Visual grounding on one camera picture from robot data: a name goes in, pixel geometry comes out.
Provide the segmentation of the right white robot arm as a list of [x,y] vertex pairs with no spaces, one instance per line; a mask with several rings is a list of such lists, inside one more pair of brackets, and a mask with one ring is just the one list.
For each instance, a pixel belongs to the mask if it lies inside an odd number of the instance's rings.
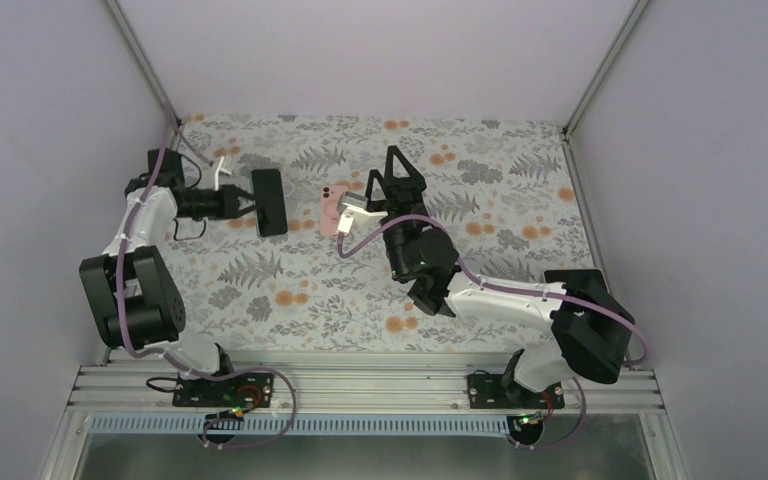
[[499,379],[515,407],[537,401],[555,385],[577,377],[618,381],[632,336],[633,316],[594,278],[573,272],[564,280],[527,284],[472,273],[448,232],[432,219],[423,175],[401,150],[386,150],[385,167],[370,172],[362,212],[379,218],[393,280],[434,316],[487,317],[539,330],[548,343],[517,350]]

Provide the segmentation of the black phone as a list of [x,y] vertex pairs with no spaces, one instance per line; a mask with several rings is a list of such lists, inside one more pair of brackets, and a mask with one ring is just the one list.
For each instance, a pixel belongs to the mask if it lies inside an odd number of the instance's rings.
[[278,169],[256,169],[250,174],[257,231],[261,237],[288,233],[285,196]]

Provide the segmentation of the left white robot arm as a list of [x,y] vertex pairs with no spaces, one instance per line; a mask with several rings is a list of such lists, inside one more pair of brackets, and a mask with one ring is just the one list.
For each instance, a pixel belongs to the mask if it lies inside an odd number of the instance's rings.
[[147,153],[148,170],[129,181],[122,222],[102,254],[83,260],[79,277],[102,342],[134,359],[154,356],[173,365],[215,405],[230,402],[238,377],[216,342],[185,331],[182,294],[160,243],[180,219],[202,223],[238,219],[255,210],[253,194],[214,180],[187,185],[184,155],[161,148]]

